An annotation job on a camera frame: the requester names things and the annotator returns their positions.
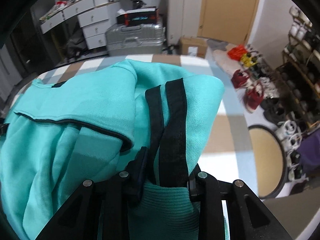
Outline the cardboard box on floor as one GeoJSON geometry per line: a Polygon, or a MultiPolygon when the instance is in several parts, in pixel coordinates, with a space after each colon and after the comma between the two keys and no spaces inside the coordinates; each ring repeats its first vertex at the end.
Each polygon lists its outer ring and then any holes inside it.
{"type": "Polygon", "coordinates": [[[182,37],[180,38],[180,54],[205,58],[208,44],[203,38],[182,37]]]}

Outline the orange plastic bag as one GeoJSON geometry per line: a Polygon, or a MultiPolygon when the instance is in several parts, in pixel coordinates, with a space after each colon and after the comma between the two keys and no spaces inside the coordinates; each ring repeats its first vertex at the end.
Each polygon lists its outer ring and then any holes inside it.
{"type": "Polygon", "coordinates": [[[242,56],[248,53],[248,50],[246,47],[242,44],[232,48],[227,52],[227,55],[229,56],[230,59],[235,60],[235,61],[240,61],[242,56]]]}

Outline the wooden door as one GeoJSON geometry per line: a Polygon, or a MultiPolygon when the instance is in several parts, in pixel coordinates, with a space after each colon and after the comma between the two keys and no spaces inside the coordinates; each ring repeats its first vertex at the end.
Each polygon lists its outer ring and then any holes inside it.
{"type": "Polygon", "coordinates": [[[198,35],[244,44],[251,32],[259,0],[202,0],[198,35]]]}

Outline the wooden shoe rack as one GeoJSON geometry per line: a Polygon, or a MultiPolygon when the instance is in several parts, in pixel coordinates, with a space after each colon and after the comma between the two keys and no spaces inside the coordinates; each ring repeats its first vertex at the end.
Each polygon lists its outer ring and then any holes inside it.
{"type": "Polygon", "coordinates": [[[305,131],[319,128],[319,33],[297,7],[289,9],[292,25],[288,44],[282,51],[283,64],[276,71],[303,122],[305,131]]]}

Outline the teal fleece jacket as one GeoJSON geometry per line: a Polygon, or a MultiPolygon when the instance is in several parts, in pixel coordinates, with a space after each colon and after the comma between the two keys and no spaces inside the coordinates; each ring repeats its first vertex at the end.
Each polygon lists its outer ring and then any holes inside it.
{"type": "Polygon", "coordinates": [[[189,177],[223,93],[133,60],[34,80],[1,123],[1,239],[197,239],[189,177]]]}

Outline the black shoe box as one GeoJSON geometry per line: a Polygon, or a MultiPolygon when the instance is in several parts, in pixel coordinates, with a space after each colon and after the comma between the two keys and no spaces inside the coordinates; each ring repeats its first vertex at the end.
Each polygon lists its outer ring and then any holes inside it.
{"type": "Polygon", "coordinates": [[[140,24],[156,24],[158,22],[159,15],[156,7],[146,7],[133,10],[118,11],[116,17],[117,24],[125,25],[127,27],[140,25],[140,24]]]}

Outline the white drawer desk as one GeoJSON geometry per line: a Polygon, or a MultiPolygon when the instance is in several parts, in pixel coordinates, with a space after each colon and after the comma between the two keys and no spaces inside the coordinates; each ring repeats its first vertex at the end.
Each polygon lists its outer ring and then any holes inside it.
{"type": "Polygon", "coordinates": [[[77,17],[89,50],[106,46],[106,31],[116,24],[120,2],[112,0],[79,0],[65,6],[40,25],[43,34],[77,17]]]}

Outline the purple bag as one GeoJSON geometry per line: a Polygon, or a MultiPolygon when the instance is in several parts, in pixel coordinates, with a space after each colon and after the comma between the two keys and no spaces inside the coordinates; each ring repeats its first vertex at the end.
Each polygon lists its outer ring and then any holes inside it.
{"type": "Polygon", "coordinates": [[[319,168],[319,133],[315,132],[304,139],[297,152],[300,154],[300,165],[305,173],[319,168]]]}

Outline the silver flat suitcase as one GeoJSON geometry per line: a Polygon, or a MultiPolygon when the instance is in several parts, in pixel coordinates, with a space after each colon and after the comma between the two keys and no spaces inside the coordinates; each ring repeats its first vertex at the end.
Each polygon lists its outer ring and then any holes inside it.
{"type": "Polygon", "coordinates": [[[164,30],[161,22],[127,27],[115,24],[106,33],[106,49],[110,56],[161,54],[164,30]]]}

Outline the white upright suitcase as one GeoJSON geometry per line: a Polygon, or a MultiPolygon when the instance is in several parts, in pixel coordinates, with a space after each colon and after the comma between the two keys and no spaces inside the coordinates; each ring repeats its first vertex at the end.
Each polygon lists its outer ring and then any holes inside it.
{"type": "Polygon", "coordinates": [[[182,37],[196,37],[202,0],[168,0],[167,43],[177,45],[182,37]]]}

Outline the checkered bed blanket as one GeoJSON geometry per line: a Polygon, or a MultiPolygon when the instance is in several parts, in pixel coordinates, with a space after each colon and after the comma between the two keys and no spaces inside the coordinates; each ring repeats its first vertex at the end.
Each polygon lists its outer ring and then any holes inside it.
{"type": "Polygon", "coordinates": [[[120,172],[150,143],[145,91],[183,79],[187,163],[217,179],[242,178],[257,192],[247,124],[230,79],[191,56],[89,60],[33,80],[6,118],[1,200],[10,211],[55,212],[86,179],[120,172]]]}

